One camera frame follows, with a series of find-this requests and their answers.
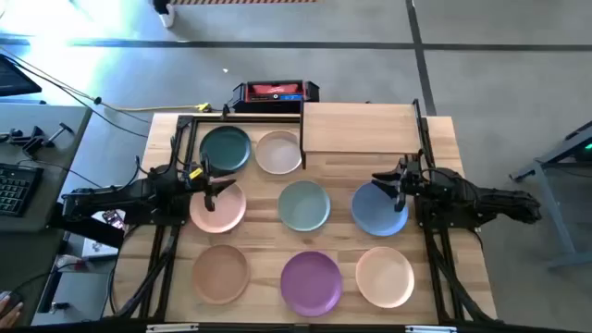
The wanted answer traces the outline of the purple plate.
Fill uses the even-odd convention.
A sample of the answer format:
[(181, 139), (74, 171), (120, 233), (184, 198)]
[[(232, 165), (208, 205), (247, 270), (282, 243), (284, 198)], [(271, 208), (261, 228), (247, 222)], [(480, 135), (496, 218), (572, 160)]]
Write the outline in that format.
[(331, 312), (338, 305), (342, 292), (339, 267), (324, 253), (298, 253), (282, 269), (281, 296), (298, 315), (317, 317)]

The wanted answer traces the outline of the smartphone with red screen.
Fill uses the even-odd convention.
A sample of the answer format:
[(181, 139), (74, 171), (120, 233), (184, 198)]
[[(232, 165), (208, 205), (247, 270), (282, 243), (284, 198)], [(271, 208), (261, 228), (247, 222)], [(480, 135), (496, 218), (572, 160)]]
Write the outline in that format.
[(108, 210), (102, 213), (102, 218), (106, 224), (114, 227), (126, 230), (127, 227), (124, 223), (124, 212), (120, 210)]

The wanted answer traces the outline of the beige plate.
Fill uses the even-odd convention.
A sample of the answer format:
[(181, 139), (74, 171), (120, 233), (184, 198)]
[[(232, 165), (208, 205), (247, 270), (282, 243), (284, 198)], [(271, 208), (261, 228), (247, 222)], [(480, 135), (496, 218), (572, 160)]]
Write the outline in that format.
[(299, 138), (286, 130), (268, 132), (255, 146), (255, 159), (269, 174), (289, 174), (302, 163)]

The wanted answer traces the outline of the black diagonal bar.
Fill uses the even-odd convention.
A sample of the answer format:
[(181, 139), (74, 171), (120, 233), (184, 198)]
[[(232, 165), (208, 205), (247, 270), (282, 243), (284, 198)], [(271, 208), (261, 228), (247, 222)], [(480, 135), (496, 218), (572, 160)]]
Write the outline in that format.
[(47, 227), (62, 229), (117, 249), (122, 246), (124, 239), (122, 229), (112, 227), (89, 216), (66, 216), (63, 213), (63, 208), (63, 204), (55, 204)]

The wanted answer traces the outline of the pink plate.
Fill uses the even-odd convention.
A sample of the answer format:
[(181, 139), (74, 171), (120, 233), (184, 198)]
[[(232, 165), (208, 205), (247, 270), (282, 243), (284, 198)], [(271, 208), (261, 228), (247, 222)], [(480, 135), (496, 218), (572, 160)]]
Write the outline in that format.
[(214, 211), (205, 207), (205, 194), (191, 196), (190, 218), (193, 224), (207, 233), (223, 233), (236, 227), (246, 212), (246, 195), (238, 184), (232, 184), (212, 198)]

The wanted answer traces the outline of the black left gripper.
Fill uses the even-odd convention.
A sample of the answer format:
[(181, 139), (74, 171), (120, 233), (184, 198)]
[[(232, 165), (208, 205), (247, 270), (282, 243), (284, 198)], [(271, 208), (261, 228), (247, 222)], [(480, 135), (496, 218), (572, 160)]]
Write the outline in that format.
[[(203, 175), (198, 179), (189, 179), (189, 174), (197, 167), (203, 169)], [(193, 192), (202, 192), (204, 194), (204, 207), (209, 212), (216, 210), (213, 197), (217, 197), (221, 192), (232, 186), (235, 179), (214, 179), (211, 180), (211, 164), (208, 156), (201, 156), (200, 163), (195, 165), (195, 168), (190, 170), (187, 174), (187, 186)]]

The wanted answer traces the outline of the peach plate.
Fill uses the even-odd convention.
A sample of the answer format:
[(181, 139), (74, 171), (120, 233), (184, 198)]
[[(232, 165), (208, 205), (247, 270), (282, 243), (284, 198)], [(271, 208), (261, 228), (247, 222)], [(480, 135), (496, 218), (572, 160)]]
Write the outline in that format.
[(391, 309), (403, 305), (412, 296), (414, 272), (408, 259), (399, 251), (375, 247), (358, 260), (355, 281), (367, 301)]

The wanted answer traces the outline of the dark green plate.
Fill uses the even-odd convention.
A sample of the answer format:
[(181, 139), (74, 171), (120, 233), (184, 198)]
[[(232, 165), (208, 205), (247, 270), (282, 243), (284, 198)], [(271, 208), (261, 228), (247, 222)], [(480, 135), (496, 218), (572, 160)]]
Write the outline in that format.
[(220, 173), (234, 173), (248, 162), (251, 139), (240, 128), (221, 126), (210, 130), (202, 139), (200, 155), (206, 155), (211, 168)]

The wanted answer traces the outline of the red and black tool box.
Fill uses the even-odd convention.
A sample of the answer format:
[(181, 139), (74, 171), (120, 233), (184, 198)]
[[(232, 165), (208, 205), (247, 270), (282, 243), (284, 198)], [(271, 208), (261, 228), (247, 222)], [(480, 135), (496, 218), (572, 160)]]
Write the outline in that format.
[(303, 103), (318, 103), (320, 87), (309, 80), (247, 81), (233, 89), (235, 113), (299, 114)]

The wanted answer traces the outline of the brown plate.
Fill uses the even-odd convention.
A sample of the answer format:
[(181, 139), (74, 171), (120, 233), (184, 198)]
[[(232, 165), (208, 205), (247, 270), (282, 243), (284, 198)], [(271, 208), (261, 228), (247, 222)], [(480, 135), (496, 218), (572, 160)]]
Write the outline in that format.
[(245, 255), (230, 245), (203, 251), (192, 268), (196, 294), (209, 304), (227, 304), (239, 298), (249, 284), (250, 265)]

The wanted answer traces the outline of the blue plate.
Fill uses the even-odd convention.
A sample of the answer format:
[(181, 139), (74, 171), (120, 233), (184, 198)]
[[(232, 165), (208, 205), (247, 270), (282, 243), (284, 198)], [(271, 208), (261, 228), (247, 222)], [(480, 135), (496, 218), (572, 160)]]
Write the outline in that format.
[(351, 198), (351, 216), (364, 232), (378, 237), (389, 237), (401, 231), (409, 217), (404, 206), (400, 212), (392, 200), (376, 185), (365, 183)]

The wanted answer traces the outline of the sage green plate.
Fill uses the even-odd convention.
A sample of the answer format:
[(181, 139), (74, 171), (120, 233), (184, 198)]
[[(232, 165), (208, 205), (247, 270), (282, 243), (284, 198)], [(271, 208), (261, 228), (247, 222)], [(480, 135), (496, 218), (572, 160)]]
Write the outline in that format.
[(300, 232), (322, 227), (329, 218), (330, 210), (327, 192), (310, 180), (292, 182), (277, 199), (280, 221), (288, 228)]

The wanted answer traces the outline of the wooden shelf with black legs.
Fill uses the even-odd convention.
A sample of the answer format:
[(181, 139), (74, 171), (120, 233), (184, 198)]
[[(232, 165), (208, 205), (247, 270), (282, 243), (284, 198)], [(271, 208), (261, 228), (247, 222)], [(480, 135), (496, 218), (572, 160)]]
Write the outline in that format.
[(302, 162), (311, 167), (387, 171), (422, 147), (417, 102), (410, 104), (305, 103)]

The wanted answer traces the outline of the black frame crossbar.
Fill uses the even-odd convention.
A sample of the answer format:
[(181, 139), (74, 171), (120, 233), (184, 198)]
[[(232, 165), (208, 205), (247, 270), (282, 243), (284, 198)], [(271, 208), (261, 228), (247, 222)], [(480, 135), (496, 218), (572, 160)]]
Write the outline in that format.
[[(105, 319), (70, 324), (13, 327), (0, 329), (0, 333), (145, 333), (148, 325), (165, 324), (143, 319)], [(249, 324), (249, 323), (198, 323), (193, 332), (180, 333), (405, 333), (409, 325), (337, 325), (337, 324)], [(461, 322), (447, 324), (456, 327), (458, 333), (585, 333), (580, 331), (525, 327), (507, 324), (482, 324)]]

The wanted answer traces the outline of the grey side desk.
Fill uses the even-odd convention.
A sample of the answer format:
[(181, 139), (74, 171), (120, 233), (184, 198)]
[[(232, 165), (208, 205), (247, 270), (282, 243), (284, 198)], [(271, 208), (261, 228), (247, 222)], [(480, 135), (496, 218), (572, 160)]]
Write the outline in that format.
[[(0, 143), (0, 163), (43, 169), (42, 180), (24, 216), (0, 216), (0, 232), (36, 232), (45, 228), (91, 116), (92, 110), (83, 106), (0, 104), (0, 132), (15, 129), (23, 133), (18, 144)], [(40, 149), (34, 159), (22, 152), (34, 126), (48, 138), (60, 129), (60, 122), (74, 133), (63, 132), (53, 147)]]

